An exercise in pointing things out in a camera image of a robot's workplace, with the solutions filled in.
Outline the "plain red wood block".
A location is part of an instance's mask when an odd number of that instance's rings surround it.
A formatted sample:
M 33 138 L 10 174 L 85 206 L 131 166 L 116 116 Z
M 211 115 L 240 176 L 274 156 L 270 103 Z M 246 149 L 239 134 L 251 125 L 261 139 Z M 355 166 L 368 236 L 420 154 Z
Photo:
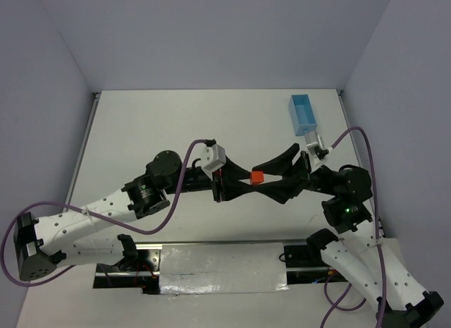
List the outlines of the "plain red wood block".
M 252 171 L 249 177 L 250 183 L 253 186 L 257 186 L 264 182 L 264 173 L 263 171 Z

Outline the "light blue plastic box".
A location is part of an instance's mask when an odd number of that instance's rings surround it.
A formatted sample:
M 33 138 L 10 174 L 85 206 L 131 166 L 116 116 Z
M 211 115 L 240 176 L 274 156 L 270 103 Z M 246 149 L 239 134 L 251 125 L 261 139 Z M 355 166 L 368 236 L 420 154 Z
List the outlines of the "light blue plastic box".
M 317 122 L 309 95 L 292 95 L 288 109 L 296 136 L 304 136 L 316 130 Z

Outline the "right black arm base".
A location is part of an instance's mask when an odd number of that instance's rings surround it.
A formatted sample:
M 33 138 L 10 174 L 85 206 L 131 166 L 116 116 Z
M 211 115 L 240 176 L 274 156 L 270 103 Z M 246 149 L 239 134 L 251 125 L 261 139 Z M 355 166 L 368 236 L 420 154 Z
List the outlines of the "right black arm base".
M 306 241 L 285 244 L 279 260 L 285 265 L 288 285 L 322 284 L 333 274 L 332 282 L 345 282 L 343 276 L 321 259 L 321 250 L 337 240 L 332 231 L 321 229 Z

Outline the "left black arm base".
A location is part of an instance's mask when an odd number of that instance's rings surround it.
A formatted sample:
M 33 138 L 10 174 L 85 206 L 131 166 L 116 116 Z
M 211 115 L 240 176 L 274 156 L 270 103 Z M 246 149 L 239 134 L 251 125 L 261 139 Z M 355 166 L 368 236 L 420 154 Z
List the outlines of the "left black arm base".
M 143 294 L 159 295 L 162 245 L 138 244 L 138 259 L 125 270 L 117 266 L 97 265 L 94 289 L 139 289 Z

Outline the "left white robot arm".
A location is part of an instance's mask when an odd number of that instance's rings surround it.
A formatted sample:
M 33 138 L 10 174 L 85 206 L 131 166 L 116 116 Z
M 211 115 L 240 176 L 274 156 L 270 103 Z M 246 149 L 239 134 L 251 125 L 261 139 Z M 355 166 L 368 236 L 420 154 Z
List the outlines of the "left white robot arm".
M 216 202 L 247 193 L 260 193 L 285 203 L 278 182 L 265 182 L 261 168 L 247 171 L 233 163 L 218 145 L 204 148 L 190 166 L 174 151 L 158 153 L 145 172 L 106 197 L 83 207 L 67 205 L 65 212 L 36 217 L 27 207 L 16 218 L 13 236 L 21 282 L 41 284 L 60 267 L 103 263 L 124 268 L 138 259 L 127 234 L 88 241 L 110 226 L 142 235 L 162 231 L 173 217 L 180 195 L 210 190 Z

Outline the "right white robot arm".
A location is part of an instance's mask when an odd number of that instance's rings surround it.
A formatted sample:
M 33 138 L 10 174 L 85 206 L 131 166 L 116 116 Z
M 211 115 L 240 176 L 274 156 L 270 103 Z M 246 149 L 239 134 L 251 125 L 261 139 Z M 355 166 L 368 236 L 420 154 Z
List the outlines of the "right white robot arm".
M 377 327 L 422 327 L 442 308 L 436 291 L 426 290 L 386 245 L 375 213 L 364 203 L 374 196 L 367 170 L 347 166 L 334 171 L 326 165 L 312 170 L 309 156 L 294 144 L 275 159 L 253 167 L 279 181 L 256 183 L 258 190 L 281 200 L 304 190 L 330 195 L 323 201 L 329 225 L 307 239 L 309 254 L 335 269 L 376 311 Z

